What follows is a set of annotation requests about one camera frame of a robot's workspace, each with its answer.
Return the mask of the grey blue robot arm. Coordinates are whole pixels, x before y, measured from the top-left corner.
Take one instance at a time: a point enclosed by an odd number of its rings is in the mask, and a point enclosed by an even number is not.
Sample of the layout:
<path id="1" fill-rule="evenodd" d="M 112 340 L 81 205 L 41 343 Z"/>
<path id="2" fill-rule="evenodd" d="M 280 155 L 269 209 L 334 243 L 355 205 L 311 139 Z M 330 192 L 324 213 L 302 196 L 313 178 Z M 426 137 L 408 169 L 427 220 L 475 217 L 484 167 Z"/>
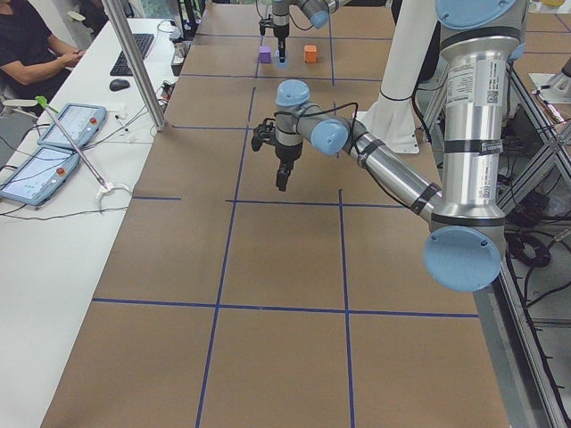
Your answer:
<path id="1" fill-rule="evenodd" d="M 525 44 L 525 1 L 405 1 L 379 97 L 359 119 L 336 117 L 290 79 L 277 88 L 269 131 L 285 190 L 304 143 L 327 155 L 347 152 L 386 192 L 423 218 L 429 274 L 445 287 L 474 292 L 492 283 L 505 251 L 505 216 L 496 203 L 507 64 Z M 447 62 L 443 181 L 429 182 L 400 159 L 396 133 L 414 99 L 433 38 Z"/>

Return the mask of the second grey robot arm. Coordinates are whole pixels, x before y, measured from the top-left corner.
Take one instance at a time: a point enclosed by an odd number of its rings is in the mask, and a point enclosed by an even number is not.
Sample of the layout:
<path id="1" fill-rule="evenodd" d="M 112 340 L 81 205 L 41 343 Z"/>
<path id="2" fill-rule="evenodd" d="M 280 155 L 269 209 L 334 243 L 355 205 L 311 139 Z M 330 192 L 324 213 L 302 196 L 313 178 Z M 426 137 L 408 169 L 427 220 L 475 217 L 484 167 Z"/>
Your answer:
<path id="1" fill-rule="evenodd" d="M 260 32 L 272 29 L 279 41 L 285 41 L 290 33 L 290 8 L 296 7 L 309 20 L 313 28 L 320 29 L 330 16 L 343 6 L 385 6 L 390 1 L 272 1 L 270 13 L 260 20 Z"/>

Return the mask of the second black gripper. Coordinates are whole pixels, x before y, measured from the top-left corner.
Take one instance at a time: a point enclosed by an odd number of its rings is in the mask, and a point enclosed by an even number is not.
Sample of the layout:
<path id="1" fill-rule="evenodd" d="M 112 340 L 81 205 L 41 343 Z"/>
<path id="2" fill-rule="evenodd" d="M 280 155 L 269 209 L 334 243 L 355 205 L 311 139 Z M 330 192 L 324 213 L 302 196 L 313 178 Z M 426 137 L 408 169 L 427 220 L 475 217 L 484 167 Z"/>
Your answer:
<path id="1" fill-rule="evenodd" d="M 273 33 L 278 40 L 286 40 L 289 37 L 289 26 L 275 26 Z"/>

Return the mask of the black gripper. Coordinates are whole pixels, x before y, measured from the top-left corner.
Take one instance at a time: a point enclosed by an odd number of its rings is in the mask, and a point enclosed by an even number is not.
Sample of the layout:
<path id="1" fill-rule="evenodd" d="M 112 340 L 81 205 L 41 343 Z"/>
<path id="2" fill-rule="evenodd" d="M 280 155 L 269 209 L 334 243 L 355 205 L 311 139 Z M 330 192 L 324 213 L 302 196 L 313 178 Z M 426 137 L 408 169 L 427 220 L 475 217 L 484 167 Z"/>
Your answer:
<path id="1" fill-rule="evenodd" d="M 275 154 L 280 160 L 276 174 L 276 187 L 280 192 L 286 191 L 286 183 L 291 176 L 294 163 L 302 156 L 303 143 L 296 145 L 283 145 L 277 143 Z"/>

